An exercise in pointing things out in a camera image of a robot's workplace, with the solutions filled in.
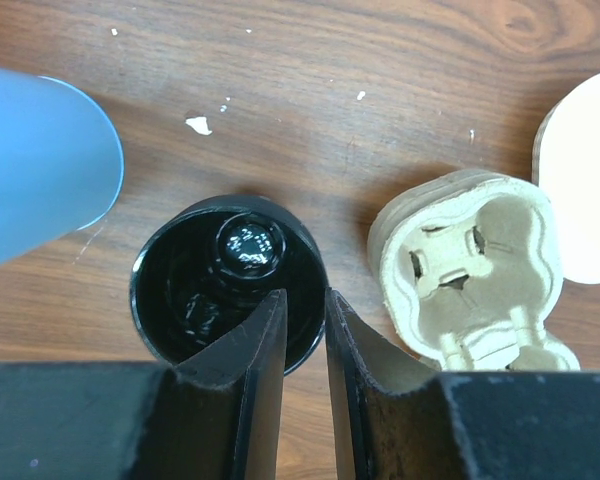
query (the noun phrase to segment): white object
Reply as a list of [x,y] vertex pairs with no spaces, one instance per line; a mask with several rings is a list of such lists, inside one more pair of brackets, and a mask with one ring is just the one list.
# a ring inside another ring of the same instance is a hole
[[213,130],[209,130],[209,125],[207,125],[207,117],[187,118],[185,123],[200,135],[211,135],[213,133]]
[[600,74],[547,115],[533,150],[534,183],[556,215],[564,276],[600,283]]
[[544,322],[562,289],[553,214],[534,185],[454,172],[392,200],[369,260],[398,334],[442,370],[578,370]]

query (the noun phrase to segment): wood grain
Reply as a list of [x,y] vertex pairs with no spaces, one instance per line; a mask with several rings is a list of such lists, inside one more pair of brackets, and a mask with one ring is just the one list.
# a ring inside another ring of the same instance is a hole
[[[0,0],[0,66],[88,91],[127,161],[104,222],[0,267],[0,359],[150,358],[136,253],[237,191],[302,218],[332,285],[397,341],[365,259],[375,215],[458,168],[530,178],[544,115],[600,72],[600,0]],[[600,368],[600,286],[567,284],[549,328]],[[335,478],[324,346],[285,381],[278,478]]]

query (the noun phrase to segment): white paint spot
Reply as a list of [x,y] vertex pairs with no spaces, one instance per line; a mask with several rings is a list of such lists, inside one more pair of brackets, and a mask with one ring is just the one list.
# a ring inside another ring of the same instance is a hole
[[213,133],[212,130],[209,130],[209,126],[207,125],[207,117],[187,118],[184,123],[189,125],[200,135],[211,135]]

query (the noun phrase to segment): electrical plug casing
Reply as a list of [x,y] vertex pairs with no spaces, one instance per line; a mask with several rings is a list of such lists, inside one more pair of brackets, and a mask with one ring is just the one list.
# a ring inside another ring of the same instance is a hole
[[579,370],[544,322],[562,290],[556,227],[531,183],[484,170],[399,195],[368,242],[398,334],[442,370]]

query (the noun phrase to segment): black cylindrical container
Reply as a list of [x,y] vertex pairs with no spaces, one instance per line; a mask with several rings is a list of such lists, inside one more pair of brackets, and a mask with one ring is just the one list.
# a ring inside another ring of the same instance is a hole
[[262,197],[225,195],[192,205],[149,239],[133,265],[131,312],[151,352],[178,364],[284,288],[289,374],[322,338],[327,287],[318,247],[298,218]]

